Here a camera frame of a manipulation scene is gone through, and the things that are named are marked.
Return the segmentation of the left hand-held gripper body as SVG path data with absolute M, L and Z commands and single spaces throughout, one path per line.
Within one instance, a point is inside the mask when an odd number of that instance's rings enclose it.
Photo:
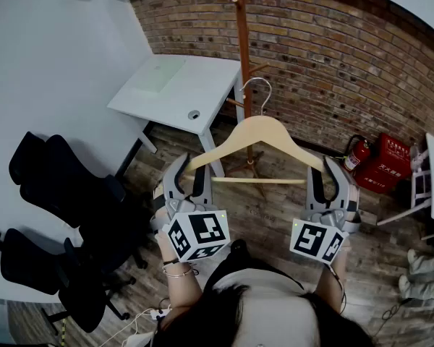
M 231 241 L 227 213 L 213 204 L 211 193 L 183 199 L 160 195 L 153 208 L 151 229 L 166 234 L 180 262 L 212 257 Z

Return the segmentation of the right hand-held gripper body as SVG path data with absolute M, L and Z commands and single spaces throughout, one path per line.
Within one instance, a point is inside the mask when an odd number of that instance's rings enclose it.
M 304 220 L 293 220 L 289 250 L 330 265 L 348 236 L 359 230 L 361 222 L 358 212 L 306 212 Z

